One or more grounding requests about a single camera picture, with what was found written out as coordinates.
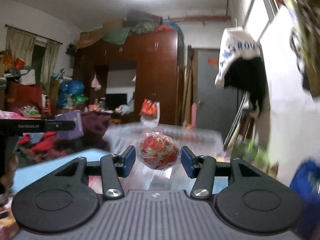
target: blue plastic bag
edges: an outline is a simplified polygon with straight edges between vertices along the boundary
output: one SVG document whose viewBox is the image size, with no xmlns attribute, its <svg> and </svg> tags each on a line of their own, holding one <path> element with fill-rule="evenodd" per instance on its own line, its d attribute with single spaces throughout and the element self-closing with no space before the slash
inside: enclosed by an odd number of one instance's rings
<svg viewBox="0 0 320 240">
<path fill-rule="evenodd" d="M 64 108 L 67 105 L 67 95 L 64 93 L 59 93 L 57 107 Z"/>
<path fill-rule="evenodd" d="M 303 163 L 297 170 L 290 188 L 297 192 L 303 201 L 303 212 L 296 233 L 305 239 L 312 236 L 320 223 L 320 194 L 310 183 L 310 178 L 320 178 L 320 167 L 313 161 Z"/>
<path fill-rule="evenodd" d="M 60 93 L 64 93 L 64 94 L 67 95 L 68 94 L 69 83 L 70 83 L 70 81 L 66 81 L 66 80 L 62 81 L 60 86 L 59 86 L 59 92 Z"/>
<path fill-rule="evenodd" d="M 84 85 L 80 81 L 70 81 L 69 88 L 68 88 L 68 94 L 73 95 L 82 95 L 84 91 Z"/>
</svg>

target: door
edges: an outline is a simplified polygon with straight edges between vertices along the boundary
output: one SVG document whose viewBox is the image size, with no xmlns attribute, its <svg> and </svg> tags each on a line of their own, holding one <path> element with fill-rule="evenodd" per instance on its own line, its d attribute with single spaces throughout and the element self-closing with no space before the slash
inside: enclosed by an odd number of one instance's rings
<svg viewBox="0 0 320 240">
<path fill-rule="evenodd" d="M 218 131 L 225 140 L 237 113 L 237 89 L 215 87 L 218 61 L 218 49 L 198 50 L 196 127 Z"/>
</svg>

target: curtain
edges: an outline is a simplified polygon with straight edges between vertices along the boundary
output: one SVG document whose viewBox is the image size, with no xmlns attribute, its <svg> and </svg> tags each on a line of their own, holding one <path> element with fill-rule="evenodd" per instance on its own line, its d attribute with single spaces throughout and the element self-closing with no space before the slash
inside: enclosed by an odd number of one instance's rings
<svg viewBox="0 0 320 240">
<path fill-rule="evenodd" d="M 25 65 L 31 66 L 35 40 L 36 36 L 33 34 L 8 27 L 5 44 L 6 52 L 12 55 L 13 60 L 19 57 L 26 62 Z"/>
<path fill-rule="evenodd" d="M 57 63 L 59 47 L 60 43 L 48 40 L 43 57 L 40 86 L 42 93 L 47 96 L 49 95 L 50 78 Z"/>
</svg>

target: clutter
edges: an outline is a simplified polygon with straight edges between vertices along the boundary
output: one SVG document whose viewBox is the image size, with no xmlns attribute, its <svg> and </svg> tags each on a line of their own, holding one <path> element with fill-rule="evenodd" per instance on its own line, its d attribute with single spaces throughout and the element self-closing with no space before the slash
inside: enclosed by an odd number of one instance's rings
<svg viewBox="0 0 320 240">
<path fill-rule="evenodd" d="M 159 24 L 155 22 L 140 22 L 132 27 L 131 31 L 137 34 L 145 34 L 156 31 L 157 27 L 159 27 Z"/>
<path fill-rule="evenodd" d="M 218 88 L 232 86 L 250 93 L 253 110 L 260 113 L 266 95 L 267 77 L 260 48 L 252 36 L 242 28 L 227 28 L 221 39 L 219 73 L 215 80 Z"/>
<path fill-rule="evenodd" d="M 84 91 L 84 85 L 81 81 L 71 80 L 68 86 L 68 94 L 82 95 Z"/>
<path fill-rule="evenodd" d="M 94 88 L 94 91 L 98 91 L 101 89 L 101 85 L 97 79 L 97 76 L 94 74 L 94 78 L 91 82 L 91 87 Z"/>
<path fill-rule="evenodd" d="M 301 164 L 292 179 L 290 188 L 297 192 L 304 210 L 296 228 L 296 233 L 304 239 L 310 239 L 320 223 L 320 166 L 315 160 Z"/>
<path fill-rule="evenodd" d="M 14 65 L 14 60 L 11 54 L 4 55 L 3 58 L 4 63 L 4 70 L 7 70 L 8 68 L 12 67 Z"/>
<path fill-rule="evenodd" d="M 6 78 L 14 78 L 14 80 L 19 81 L 21 73 L 16 67 L 10 67 L 4 72 L 4 76 Z"/>
<path fill-rule="evenodd" d="M 171 137 L 160 132 L 145 132 L 138 140 L 136 150 L 142 163 L 153 170 L 165 171 L 177 161 L 179 147 Z"/>
<path fill-rule="evenodd" d="M 93 30 L 90 32 L 83 32 L 80 33 L 80 40 L 81 41 L 86 41 L 86 40 L 90 40 L 90 39 L 94 39 L 94 38 L 102 38 L 102 28 L 97 29 L 97 30 Z"/>
<path fill-rule="evenodd" d="M 156 28 L 157 32 L 172 31 L 172 30 L 173 28 L 168 25 L 160 25 L 159 27 Z"/>
<path fill-rule="evenodd" d="M 73 140 L 80 138 L 84 135 L 80 110 L 75 110 L 69 113 L 56 115 L 55 120 L 74 121 L 76 123 L 76 127 L 73 131 L 58 131 L 59 139 Z"/>
<path fill-rule="evenodd" d="M 87 98 L 85 95 L 72 95 L 72 100 L 74 105 L 81 105 L 89 100 L 89 98 Z"/>
<path fill-rule="evenodd" d="M 150 115 L 141 114 L 140 122 L 145 127 L 154 128 L 154 127 L 157 127 L 158 124 L 159 124 L 159 120 L 160 120 L 160 103 L 159 102 L 153 102 L 153 104 L 155 104 L 155 106 L 156 106 L 156 110 L 157 110 L 156 116 L 150 116 Z"/>
<path fill-rule="evenodd" d="M 4 76 L 4 63 L 3 63 L 3 59 L 4 59 L 4 52 L 0 52 L 0 77 Z"/>
<path fill-rule="evenodd" d="M 0 89 L 5 89 L 7 87 L 7 79 L 5 77 L 0 77 Z"/>
<path fill-rule="evenodd" d="M 42 90 L 40 87 L 25 86 L 17 82 L 8 81 L 7 90 L 7 107 L 10 111 L 23 106 L 42 108 Z"/>
<path fill-rule="evenodd" d="M 67 104 L 65 108 L 73 108 L 72 94 L 67 95 Z"/>
<path fill-rule="evenodd" d="M 84 136 L 81 138 L 85 147 L 109 151 L 108 143 L 102 140 L 109 127 L 110 115 L 101 112 L 82 113 Z"/>
<path fill-rule="evenodd" d="M 256 146 L 253 140 L 249 144 L 238 142 L 234 145 L 230 159 L 236 158 L 243 159 L 275 179 L 277 177 L 279 163 L 271 164 L 268 152 Z"/>
<path fill-rule="evenodd" d="M 22 69 L 22 67 L 24 66 L 25 63 L 26 63 L 26 62 L 25 62 L 23 59 L 17 57 L 14 66 L 15 66 L 17 69 Z"/>
<path fill-rule="evenodd" d="M 59 86 L 57 107 L 64 108 L 67 105 L 67 95 L 70 81 L 63 80 Z"/>
<path fill-rule="evenodd" d="M 21 107 L 19 111 L 24 117 L 40 115 L 39 109 L 36 106 L 24 106 L 24 107 Z"/>
<path fill-rule="evenodd" d="M 35 85 L 36 84 L 36 71 L 34 69 L 30 70 L 20 70 L 21 76 L 19 83 L 23 85 Z"/>
<path fill-rule="evenodd" d="M 164 22 L 163 25 L 171 27 L 174 30 L 177 30 L 178 34 L 180 35 L 182 40 L 184 40 L 184 35 L 183 35 L 182 30 L 181 30 L 181 28 L 180 28 L 180 26 L 178 24 L 176 24 L 175 22 L 172 22 L 172 21 L 168 21 L 168 22 Z"/>
<path fill-rule="evenodd" d="M 140 22 L 155 22 L 159 25 L 162 24 L 163 18 L 162 16 L 156 16 L 153 14 L 149 14 L 143 11 L 130 9 L 127 14 L 127 25 L 126 26 L 135 26 Z"/>
<path fill-rule="evenodd" d="M 102 36 L 106 36 L 115 30 L 124 28 L 126 26 L 126 21 L 122 18 L 114 18 L 104 22 L 102 25 Z"/>
<path fill-rule="evenodd" d="M 142 103 L 140 115 L 157 116 L 157 104 L 151 100 L 145 99 Z"/>
</svg>

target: window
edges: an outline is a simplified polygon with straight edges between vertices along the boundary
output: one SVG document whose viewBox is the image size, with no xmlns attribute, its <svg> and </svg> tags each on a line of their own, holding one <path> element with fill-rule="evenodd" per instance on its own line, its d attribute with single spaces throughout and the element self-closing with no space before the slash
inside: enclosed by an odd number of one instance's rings
<svg viewBox="0 0 320 240">
<path fill-rule="evenodd" d="M 37 86 L 40 85 L 40 76 L 41 76 L 41 68 L 42 68 L 44 53 L 45 53 L 45 43 L 42 44 L 42 42 L 36 41 L 36 44 L 32 53 L 31 67 L 35 70 Z"/>
</svg>

